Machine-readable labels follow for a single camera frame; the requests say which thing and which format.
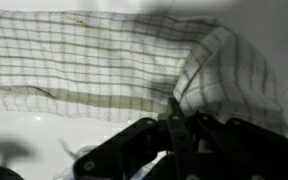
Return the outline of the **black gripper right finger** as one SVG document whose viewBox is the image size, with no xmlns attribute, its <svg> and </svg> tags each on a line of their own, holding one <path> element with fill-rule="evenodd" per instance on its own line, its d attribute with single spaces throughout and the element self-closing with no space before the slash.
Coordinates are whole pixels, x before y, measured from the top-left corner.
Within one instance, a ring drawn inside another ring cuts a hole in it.
<svg viewBox="0 0 288 180">
<path fill-rule="evenodd" d="M 225 124 L 196 113 L 195 137 L 220 156 L 233 180 L 288 180 L 288 138 L 238 118 Z"/>
</svg>

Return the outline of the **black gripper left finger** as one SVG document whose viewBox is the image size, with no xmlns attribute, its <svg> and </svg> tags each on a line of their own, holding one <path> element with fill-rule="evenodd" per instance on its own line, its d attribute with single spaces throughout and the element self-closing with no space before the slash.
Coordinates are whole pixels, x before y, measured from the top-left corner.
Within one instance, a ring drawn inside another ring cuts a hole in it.
<svg viewBox="0 0 288 180">
<path fill-rule="evenodd" d="M 181 168 L 192 153 L 192 139 L 175 98 L 158 119 L 141 118 L 79 158 L 73 165 L 75 180 L 130 180 L 161 151 L 171 154 L 177 180 L 185 179 Z"/>
</svg>

